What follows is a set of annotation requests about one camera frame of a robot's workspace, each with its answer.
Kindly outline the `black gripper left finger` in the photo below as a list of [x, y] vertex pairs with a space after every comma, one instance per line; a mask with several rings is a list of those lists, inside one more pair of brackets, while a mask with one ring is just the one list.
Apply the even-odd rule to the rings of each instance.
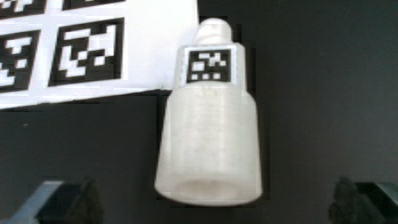
[[79, 183], [45, 181], [0, 224], [106, 224], [95, 179], [86, 178]]

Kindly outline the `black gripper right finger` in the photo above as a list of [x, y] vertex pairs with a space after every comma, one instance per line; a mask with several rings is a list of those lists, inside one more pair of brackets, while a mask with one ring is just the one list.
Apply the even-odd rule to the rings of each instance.
[[330, 206], [333, 224], [398, 224], [398, 185], [342, 177]]

